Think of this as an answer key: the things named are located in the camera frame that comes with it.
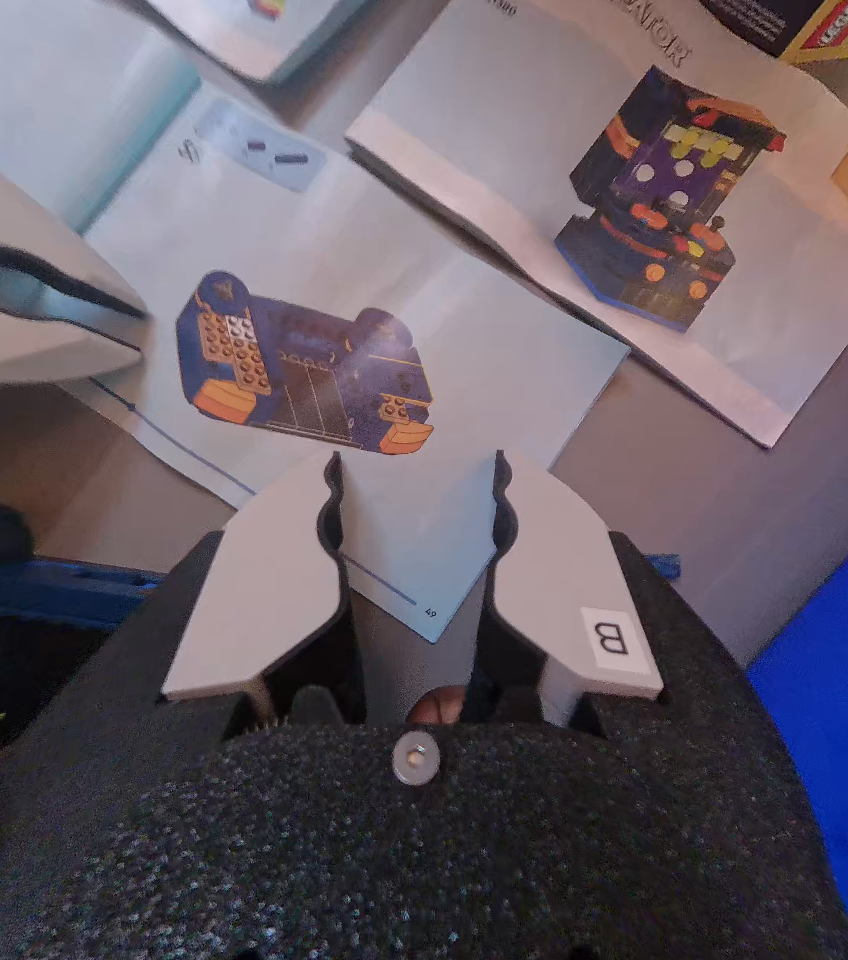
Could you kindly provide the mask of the instruction booklet purple model cover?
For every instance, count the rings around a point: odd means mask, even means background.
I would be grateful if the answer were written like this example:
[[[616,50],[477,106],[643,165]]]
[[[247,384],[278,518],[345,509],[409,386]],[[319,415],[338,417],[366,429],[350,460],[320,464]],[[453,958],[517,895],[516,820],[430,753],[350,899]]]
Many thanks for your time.
[[[284,82],[368,5],[366,1],[149,1],[205,54],[239,77]]]

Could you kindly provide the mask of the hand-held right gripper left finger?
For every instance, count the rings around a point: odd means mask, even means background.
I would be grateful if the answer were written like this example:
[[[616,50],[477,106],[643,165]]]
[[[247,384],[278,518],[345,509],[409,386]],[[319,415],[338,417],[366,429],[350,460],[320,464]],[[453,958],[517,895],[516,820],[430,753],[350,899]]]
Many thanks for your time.
[[[340,453],[316,454],[228,521],[163,682],[166,701],[238,695],[258,724],[280,724],[301,690],[321,688],[344,723],[365,722],[343,499]]]

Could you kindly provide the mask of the open instruction booklet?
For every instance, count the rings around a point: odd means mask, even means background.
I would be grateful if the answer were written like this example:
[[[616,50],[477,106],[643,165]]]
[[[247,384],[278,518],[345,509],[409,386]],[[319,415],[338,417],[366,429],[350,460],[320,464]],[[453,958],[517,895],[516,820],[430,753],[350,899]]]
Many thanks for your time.
[[[437,642],[489,561],[495,451],[548,469],[626,354],[108,2],[0,2],[0,188],[94,252],[24,317],[108,357],[67,392],[235,508],[345,468],[354,589]]]

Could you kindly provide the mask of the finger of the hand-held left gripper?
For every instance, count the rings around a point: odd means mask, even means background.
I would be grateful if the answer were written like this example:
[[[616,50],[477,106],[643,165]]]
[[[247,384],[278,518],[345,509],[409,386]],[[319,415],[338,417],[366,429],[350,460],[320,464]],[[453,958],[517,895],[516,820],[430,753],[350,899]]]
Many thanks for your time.
[[[0,386],[94,378],[141,359],[134,346],[79,324],[0,311]]]
[[[84,304],[141,319],[141,297],[62,220],[0,174],[0,270]]]

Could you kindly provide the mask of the instruction booklet arcade machine cover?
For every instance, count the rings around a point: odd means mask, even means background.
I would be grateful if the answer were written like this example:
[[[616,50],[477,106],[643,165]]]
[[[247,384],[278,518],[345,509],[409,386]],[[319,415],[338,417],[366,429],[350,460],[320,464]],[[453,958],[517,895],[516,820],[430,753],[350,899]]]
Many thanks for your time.
[[[848,346],[848,108],[699,2],[451,2],[346,137],[765,448]]]

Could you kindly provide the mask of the blue orange brick model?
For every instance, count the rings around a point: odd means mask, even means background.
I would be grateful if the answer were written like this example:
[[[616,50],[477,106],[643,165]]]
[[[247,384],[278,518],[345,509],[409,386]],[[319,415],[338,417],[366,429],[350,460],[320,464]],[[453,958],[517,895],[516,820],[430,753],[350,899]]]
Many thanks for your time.
[[[0,505],[0,750],[18,738],[163,575],[35,553]]]

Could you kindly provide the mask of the toy brick set box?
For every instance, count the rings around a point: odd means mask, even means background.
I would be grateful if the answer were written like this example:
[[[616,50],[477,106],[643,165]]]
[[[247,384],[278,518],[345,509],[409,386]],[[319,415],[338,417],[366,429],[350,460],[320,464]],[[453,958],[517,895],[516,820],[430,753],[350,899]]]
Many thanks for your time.
[[[741,40],[787,64],[848,59],[848,1],[702,1]]]

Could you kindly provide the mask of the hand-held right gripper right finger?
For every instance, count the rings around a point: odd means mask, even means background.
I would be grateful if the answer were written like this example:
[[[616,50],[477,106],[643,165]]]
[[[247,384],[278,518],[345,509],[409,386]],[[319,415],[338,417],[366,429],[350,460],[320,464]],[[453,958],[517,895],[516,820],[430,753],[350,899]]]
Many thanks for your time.
[[[498,451],[492,497],[473,722],[515,690],[562,728],[599,728],[598,695],[657,702],[666,685],[604,521],[517,453]]]

